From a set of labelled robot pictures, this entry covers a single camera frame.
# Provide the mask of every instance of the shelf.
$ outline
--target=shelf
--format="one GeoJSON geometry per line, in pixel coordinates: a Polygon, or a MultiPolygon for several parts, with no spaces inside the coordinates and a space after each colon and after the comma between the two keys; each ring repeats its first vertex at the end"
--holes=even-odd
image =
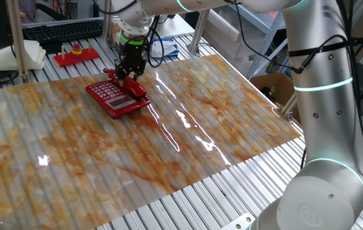
{"type": "MultiPolygon", "coordinates": [[[[236,11],[235,5],[229,5],[234,11],[236,11]]],[[[247,9],[245,9],[243,6],[239,5],[240,8],[240,15],[254,24],[258,29],[260,29],[262,32],[268,34],[271,32],[272,23],[274,22],[274,19],[272,19],[271,16],[267,13],[254,13],[247,9]]],[[[285,29],[286,25],[283,21],[281,23],[281,26],[279,29],[285,29]]]]}

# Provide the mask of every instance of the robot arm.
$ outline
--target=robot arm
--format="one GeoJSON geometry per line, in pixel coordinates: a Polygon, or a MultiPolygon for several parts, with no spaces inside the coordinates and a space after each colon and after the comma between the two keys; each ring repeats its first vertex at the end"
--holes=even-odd
{"type": "MultiPolygon", "coordinates": [[[[115,10],[133,1],[112,0],[115,10]]],[[[291,64],[334,35],[345,36],[336,0],[240,0],[255,12],[281,10],[291,64]]],[[[119,16],[145,26],[151,15],[215,8],[228,0],[137,0],[119,16]]],[[[335,38],[327,45],[339,43],[335,38]]],[[[301,74],[293,74],[307,145],[305,167],[251,230],[349,230],[363,209],[363,136],[345,47],[321,49],[301,74]]]]}

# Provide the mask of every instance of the marble pattern sheet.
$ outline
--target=marble pattern sheet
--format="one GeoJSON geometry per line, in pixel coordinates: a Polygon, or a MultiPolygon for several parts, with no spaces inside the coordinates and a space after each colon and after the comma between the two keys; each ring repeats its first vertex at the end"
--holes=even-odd
{"type": "Polygon", "coordinates": [[[90,230],[300,135],[220,56],[147,68],[111,119],[92,75],[0,89],[0,229],[90,230]]]}

